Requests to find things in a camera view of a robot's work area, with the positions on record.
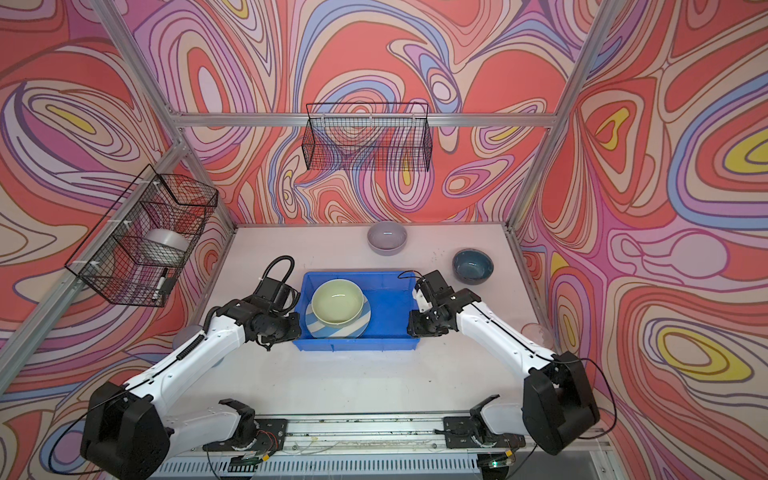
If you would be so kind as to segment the clear blue plastic cup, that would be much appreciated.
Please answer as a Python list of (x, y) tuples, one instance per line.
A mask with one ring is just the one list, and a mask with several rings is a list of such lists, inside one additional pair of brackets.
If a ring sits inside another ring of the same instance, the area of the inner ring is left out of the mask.
[(206, 332), (200, 325), (186, 326), (175, 335), (170, 357), (177, 359), (182, 351), (192, 345), (198, 337), (202, 337), (203, 340), (180, 359), (181, 363), (197, 369), (216, 367), (227, 356), (227, 352), (221, 346), (217, 332), (215, 330)]

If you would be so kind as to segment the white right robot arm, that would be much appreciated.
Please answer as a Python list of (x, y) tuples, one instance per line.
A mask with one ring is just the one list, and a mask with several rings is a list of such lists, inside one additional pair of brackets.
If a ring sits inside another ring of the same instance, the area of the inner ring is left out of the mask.
[(502, 403), (498, 394), (476, 404), (465, 431), (480, 446), (506, 435), (528, 435), (544, 452), (557, 455), (600, 420), (584, 361), (566, 352), (557, 354), (524, 336), (496, 315), (469, 289), (454, 290), (434, 270), (418, 276), (407, 333), (414, 338), (458, 332), (484, 347), (508, 367), (521, 386), (518, 402)]

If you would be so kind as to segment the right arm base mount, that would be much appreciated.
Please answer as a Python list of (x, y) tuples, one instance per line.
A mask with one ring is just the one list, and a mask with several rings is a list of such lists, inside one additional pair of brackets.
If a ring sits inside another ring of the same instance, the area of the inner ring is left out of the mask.
[(444, 437), (449, 449), (503, 448), (516, 451), (526, 446), (524, 436), (492, 433), (479, 417), (446, 416), (442, 422), (442, 427), (434, 432)]

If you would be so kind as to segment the dark blue bowl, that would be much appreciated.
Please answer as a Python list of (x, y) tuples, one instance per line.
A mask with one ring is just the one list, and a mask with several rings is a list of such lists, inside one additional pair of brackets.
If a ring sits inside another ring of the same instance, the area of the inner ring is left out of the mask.
[(452, 259), (455, 278), (468, 285), (479, 285), (487, 281), (494, 273), (492, 259), (477, 249), (458, 251)]

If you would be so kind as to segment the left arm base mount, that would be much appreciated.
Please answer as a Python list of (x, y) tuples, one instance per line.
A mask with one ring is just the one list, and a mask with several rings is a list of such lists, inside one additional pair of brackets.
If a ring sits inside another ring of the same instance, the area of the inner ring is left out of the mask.
[(253, 427), (239, 429), (232, 438), (208, 443), (206, 452), (254, 452), (274, 454), (283, 449), (288, 420), (284, 418), (257, 418)]

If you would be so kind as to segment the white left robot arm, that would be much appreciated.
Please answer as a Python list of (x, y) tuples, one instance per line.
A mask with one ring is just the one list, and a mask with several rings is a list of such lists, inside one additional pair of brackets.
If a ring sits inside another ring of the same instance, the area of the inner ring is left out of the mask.
[(90, 397), (81, 456), (118, 479), (147, 479), (166, 459), (211, 444), (250, 448), (259, 436), (255, 411), (225, 398), (173, 417), (171, 408), (204, 374), (248, 342), (269, 350), (301, 335), (299, 292), (263, 278), (253, 294), (215, 306), (192, 339), (122, 384), (111, 381)]

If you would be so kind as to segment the green bowl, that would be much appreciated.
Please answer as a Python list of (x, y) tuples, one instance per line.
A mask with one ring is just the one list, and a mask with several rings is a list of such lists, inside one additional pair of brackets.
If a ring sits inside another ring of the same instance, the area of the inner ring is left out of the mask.
[(362, 314), (364, 305), (361, 288), (346, 279), (333, 279), (323, 283), (311, 299), (315, 317), (331, 326), (341, 326), (356, 320)]

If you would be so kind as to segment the grey purple bowl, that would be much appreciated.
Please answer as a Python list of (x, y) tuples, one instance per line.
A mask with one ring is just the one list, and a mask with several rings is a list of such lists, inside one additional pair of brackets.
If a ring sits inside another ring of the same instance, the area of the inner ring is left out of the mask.
[(406, 228), (399, 223), (383, 221), (373, 224), (368, 229), (366, 240), (374, 253), (392, 256), (404, 249), (408, 240), (408, 233)]

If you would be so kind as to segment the blue plastic bin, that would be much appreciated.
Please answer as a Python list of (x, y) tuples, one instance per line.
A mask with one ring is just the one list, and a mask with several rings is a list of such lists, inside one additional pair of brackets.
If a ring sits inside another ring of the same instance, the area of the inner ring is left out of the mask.
[[(359, 319), (339, 328), (323, 324), (312, 311), (312, 296), (336, 279), (355, 283), (365, 296)], [(296, 306), (302, 334), (294, 341), (301, 351), (349, 352), (413, 350), (418, 340), (408, 335), (408, 317), (416, 309), (413, 277), (398, 271), (314, 271), (304, 275)]]

